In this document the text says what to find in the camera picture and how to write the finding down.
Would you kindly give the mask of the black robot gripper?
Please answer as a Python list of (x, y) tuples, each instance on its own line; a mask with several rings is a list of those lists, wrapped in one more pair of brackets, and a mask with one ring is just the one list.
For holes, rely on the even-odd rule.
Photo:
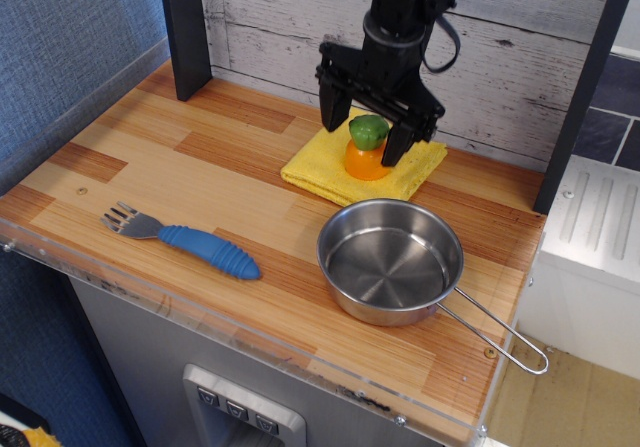
[(401, 36), (367, 16), (363, 28), (361, 48), (329, 41), (319, 47), (321, 120), (328, 132), (335, 131), (357, 101), (392, 121), (382, 165), (395, 167), (414, 143), (432, 139), (437, 120), (445, 113), (420, 75), (433, 26), (426, 24)]

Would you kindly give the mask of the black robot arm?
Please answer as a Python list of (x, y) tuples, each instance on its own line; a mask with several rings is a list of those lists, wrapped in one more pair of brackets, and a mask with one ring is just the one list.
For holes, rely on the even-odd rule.
[(322, 43), (316, 77), (324, 127), (335, 131), (353, 102), (391, 121), (384, 167), (395, 166), (415, 143), (430, 141), (445, 108), (423, 83), (420, 70), (440, 74), (454, 65), (449, 60), (430, 66), (426, 51), (435, 27), (456, 49), (461, 47), (458, 33), (443, 16), (455, 5), (456, 0), (372, 0), (361, 48)]

